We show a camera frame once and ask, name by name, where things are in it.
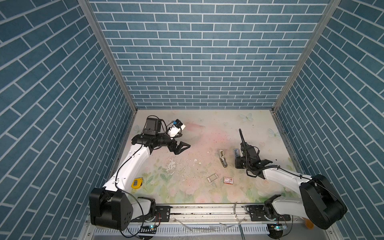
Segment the red white staple box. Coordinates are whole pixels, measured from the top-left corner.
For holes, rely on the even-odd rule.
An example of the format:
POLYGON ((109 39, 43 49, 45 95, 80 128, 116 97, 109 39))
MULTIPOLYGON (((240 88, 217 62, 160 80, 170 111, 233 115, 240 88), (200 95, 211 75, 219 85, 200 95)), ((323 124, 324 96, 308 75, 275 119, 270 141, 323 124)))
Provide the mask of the red white staple box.
POLYGON ((233 179, 233 178, 230 178, 230 177, 224 177, 224 178, 223 178, 223 183, 224 183, 224 184, 233 185, 233 184, 234 184, 234 179, 233 179))

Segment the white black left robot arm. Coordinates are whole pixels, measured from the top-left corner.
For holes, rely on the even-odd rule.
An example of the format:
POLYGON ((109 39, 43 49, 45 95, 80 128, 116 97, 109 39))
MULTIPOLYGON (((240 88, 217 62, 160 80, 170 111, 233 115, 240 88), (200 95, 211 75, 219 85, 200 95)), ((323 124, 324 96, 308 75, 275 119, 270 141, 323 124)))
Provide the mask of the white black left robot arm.
POLYGON ((189 144, 177 141, 185 127, 178 119, 166 126, 165 121, 156 116, 147 117, 144 129, 132 138, 128 155, 116 172, 101 188, 91 191, 92 225, 122 232, 132 220, 145 222, 158 216, 154 199, 133 196, 132 190, 139 185, 136 176, 153 151, 166 147, 179 155, 189 149, 189 144))

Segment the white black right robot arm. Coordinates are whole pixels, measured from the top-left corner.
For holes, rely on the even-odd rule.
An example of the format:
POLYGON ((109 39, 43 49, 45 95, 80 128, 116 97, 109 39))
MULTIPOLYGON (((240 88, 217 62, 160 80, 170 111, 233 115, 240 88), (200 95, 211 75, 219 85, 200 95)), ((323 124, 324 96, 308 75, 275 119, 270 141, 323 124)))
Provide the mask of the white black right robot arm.
POLYGON ((302 175, 260 158, 258 148, 241 143, 241 155, 235 157, 235 167, 246 170, 247 176, 276 182, 298 194, 297 198, 274 195, 264 203, 267 219, 291 215, 311 221, 326 230, 341 220, 348 208, 330 181, 323 175, 302 175))

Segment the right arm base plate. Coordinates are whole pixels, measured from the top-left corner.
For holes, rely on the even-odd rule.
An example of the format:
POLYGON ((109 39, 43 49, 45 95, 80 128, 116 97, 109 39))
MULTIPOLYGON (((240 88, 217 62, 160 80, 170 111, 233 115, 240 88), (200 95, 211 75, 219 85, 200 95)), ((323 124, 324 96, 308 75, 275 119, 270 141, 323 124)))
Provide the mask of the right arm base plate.
POLYGON ((252 222, 257 222, 257 221, 288 222, 291 220, 290 215, 279 215, 273 209, 273 207, 269 207, 265 205, 247 205, 244 207, 244 209, 250 215, 252 222))

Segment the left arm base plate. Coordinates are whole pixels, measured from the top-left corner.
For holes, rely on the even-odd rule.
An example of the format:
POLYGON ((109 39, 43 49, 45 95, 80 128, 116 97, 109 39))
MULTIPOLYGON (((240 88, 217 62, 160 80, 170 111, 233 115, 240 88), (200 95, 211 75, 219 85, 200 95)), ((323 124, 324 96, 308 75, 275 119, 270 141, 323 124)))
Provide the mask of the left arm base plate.
POLYGON ((148 214, 144 216, 145 222, 169 222, 171 217, 171 206, 156 206, 152 207, 148 214))

